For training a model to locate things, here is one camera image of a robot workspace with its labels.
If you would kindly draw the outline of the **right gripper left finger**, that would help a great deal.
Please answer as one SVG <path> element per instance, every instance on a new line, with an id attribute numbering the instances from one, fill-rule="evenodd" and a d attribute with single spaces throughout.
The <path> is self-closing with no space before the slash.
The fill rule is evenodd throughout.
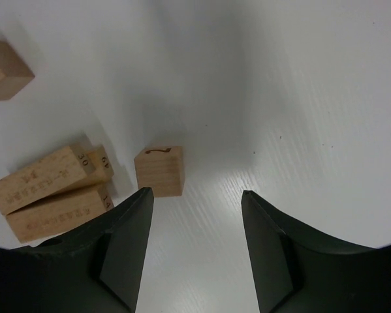
<path id="1" fill-rule="evenodd" d="M 38 246 L 0 248 L 0 312 L 134 312 L 153 202 L 142 188 Z"/>

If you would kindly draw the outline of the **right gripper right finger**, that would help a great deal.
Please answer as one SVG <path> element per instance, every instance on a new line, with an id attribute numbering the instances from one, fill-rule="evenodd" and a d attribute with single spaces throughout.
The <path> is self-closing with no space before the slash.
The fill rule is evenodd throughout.
<path id="1" fill-rule="evenodd" d="M 338 239 L 250 190 L 242 215 L 260 312 L 391 312 L 391 245 Z"/>

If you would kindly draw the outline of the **long wood block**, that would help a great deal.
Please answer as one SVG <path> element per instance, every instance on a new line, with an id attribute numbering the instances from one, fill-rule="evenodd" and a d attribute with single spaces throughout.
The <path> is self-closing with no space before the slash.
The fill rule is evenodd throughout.
<path id="1" fill-rule="evenodd" d="M 70 231 L 114 207 L 104 184 L 44 198 L 6 216 L 18 238 L 26 243 Z"/>
<path id="2" fill-rule="evenodd" d="M 109 182 L 114 175 L 114 171 L 105 148 L 100 145 L 88 151 L 87 156 L 94 165 L 95 171 L 86 178 L 86 183 L 92 185 Z"/>
<path id="3" fill-rule="evenodd" d="M 6 216 L 87 178 L 95 167 L 85 150 L 67 145 L 0 179 L 0 212 Z"/>

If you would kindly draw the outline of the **small wood cube block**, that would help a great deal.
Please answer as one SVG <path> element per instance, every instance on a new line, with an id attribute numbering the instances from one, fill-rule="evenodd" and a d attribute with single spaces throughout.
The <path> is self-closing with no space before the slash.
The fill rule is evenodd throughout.
<path id="1" fill-rule="evenodd" d="M 138 188 L 149 187 L 156 198 L 181 196 L 185 183 L 183 147 L 150 147 L 134 158 Z"/>

